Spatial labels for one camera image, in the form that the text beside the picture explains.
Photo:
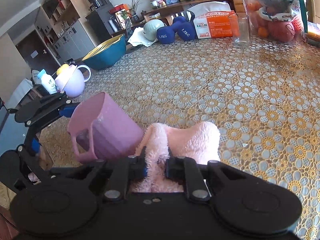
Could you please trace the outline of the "white milk bottle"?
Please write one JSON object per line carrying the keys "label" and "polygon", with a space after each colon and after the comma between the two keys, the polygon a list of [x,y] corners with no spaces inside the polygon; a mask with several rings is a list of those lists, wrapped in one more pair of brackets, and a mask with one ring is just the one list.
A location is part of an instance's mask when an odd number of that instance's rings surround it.
{"label": "white milk bottle", "polygon": [[44,69],[38,73],[37,77],[40,79],[41,85],[43,85],[49,94],[55,94],[58,92],[55,80],[47,74]]}

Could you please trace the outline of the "lilac pitcher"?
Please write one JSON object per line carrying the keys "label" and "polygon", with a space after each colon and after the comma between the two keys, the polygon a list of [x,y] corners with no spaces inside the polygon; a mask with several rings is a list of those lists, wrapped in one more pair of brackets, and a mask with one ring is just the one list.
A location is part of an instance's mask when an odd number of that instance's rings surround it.
{"label": "lilac pitcher", "polygon": [[[84,68],[88,71],[88,77],[85,78],[80,70]],[[69,98],[76,98],[82,94],[85,83],[91,78],[91,70],[86,65],[68,65],[57,74],[55,83],[60,91],[64,91]]]}

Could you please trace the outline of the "blue yellow basket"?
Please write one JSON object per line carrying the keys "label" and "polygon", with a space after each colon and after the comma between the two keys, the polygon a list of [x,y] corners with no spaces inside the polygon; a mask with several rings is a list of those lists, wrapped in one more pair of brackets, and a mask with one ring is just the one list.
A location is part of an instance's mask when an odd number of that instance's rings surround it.
{"label": "blue yellow basket", "polygon": [[99,44],[82,59],[82,62],[99,71],[112,67],[125,53],[125,36],[121,34]]}

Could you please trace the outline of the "white cloth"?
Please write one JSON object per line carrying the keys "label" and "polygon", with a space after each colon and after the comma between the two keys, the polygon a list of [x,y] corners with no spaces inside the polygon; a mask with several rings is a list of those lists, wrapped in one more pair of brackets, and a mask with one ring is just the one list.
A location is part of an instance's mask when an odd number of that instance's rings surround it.
{"label": "white cloth", "polygon": [[138,27],[133,31],[133,34],[128,39],[128,42],[134,47],[138,45],[150,47],[154,43],[158,42],[158,40],[157,39],[155,39],[154,41],[148,40],[144,34],[144,29],[142,27]]}

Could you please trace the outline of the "blue dumbbell left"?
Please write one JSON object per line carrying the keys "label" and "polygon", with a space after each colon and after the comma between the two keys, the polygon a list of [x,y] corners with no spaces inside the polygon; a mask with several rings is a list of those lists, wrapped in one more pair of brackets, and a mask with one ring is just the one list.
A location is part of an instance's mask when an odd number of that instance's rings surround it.
{"label": "blue dumbbell left", "polygon": [[181,21],[174,22],[172,25],[161,27],[157,30],[157,39],[161,44],[171,44],[175,41],[178,28],[182,25]]}

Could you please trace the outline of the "blue dumbbell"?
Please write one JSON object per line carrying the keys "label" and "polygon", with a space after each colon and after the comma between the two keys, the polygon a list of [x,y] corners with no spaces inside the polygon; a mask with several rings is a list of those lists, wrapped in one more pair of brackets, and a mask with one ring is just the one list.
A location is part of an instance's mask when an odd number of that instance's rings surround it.
{"label": "blue dumbbell", "polygon": [[172,20],[172,26],[178,36],[184,41],[191,41],[196,38],[196,31],[193,23],[187,21],[183,16],[178,16]]}
{"label": "blue dumbbell", "polygon": [[182,25],[181,21],[174,22],[172,25],[161,27],[157,30],[157,39],[161,44],[171,44],[175,41],[178,28]]}

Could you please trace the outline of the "blue dumbbell right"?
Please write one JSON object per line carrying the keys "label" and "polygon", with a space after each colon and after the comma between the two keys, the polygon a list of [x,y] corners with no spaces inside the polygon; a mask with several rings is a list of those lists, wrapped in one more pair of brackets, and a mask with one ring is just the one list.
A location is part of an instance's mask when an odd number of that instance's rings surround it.
{"label": "blue dumbbell right", "polygon": [[196,31],[193,23],[187,21],[183,16],[178,16],[172,20],[172,26],[178,36],[184,41],[191,41],[196,38]]}

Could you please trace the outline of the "green ceramic pot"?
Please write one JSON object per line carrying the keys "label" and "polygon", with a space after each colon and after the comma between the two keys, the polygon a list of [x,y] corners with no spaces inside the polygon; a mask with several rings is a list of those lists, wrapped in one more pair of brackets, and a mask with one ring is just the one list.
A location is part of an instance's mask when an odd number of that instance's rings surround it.
{"label": "green ceramic pot", "polygon": [[161,27],[165,27],[165,23],[161,20],[154,19],[146,22],[143,27],[144,36],[149,41],[155,41],[157,38],[157,30]]}

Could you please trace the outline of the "black cabinet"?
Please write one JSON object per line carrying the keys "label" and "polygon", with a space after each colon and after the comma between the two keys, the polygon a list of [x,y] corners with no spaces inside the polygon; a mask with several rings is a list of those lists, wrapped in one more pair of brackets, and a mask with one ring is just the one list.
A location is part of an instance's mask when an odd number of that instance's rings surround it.
{"label": "black cabinet", "polygon": [[86,20],[93,29],[99,43],[110,39],[114,29],[111,27],[109,20],[112,19],[110,10],[114,8],[110,0],[88,0],[91,3],[90,13]]}

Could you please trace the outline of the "wooden tv console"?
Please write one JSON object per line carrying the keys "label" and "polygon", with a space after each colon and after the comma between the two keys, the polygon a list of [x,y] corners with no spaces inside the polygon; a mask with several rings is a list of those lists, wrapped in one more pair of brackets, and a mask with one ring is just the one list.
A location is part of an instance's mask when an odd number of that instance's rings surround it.
{"label": "wooden tv console", "polygon": [[237,14],[244,14],[245,7],[242,0],[192,0],[182,1],[174,4],[169,4],[164,7],[151,9],[149,11],[141,12],[142,18],[136,23],[131,23],[131,30],[134,31],[137,27],[143,27],[145,22],[150,20],[150,16],[159,14],[158,20],[162,20],[165,24],[172,24],[171,16],[182,15],[185,11],[191,11],[192,7],[198,4],[209,3],[209,2],[226,2],[229,4],[231,10],[234,10]]}

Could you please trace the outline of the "orange tissue box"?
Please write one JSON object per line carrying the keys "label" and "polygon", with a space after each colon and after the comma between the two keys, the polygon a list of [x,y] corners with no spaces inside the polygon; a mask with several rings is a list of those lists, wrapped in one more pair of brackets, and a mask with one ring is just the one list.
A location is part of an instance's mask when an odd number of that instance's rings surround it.
{"label": "orange tissue box", "polygon": [[227,2],[205,2],[190,7],[188,11],[194,17],[192,22],[198,39],[239,36],[237,15]]}

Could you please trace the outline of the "clear drinking glass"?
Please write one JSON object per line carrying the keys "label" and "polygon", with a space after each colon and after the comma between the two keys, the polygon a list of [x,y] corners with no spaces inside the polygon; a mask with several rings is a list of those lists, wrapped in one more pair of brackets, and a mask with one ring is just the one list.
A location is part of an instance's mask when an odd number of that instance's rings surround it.
{"label": "clear drinking glass", "polygon": [[251,33],[248,15],[232,14],[228,16],[232,31],[233,44],[247,47],[251,42]]}

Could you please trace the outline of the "plastic bag of fruit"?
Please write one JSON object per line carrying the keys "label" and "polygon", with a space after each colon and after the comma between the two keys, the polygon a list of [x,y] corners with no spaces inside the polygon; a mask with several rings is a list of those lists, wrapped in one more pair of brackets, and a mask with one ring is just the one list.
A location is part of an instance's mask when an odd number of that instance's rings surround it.
{"label": "plastic bag of fruit", "polygon": [[242,0],[260,38],[290,43],[308,32],[307,0]]}

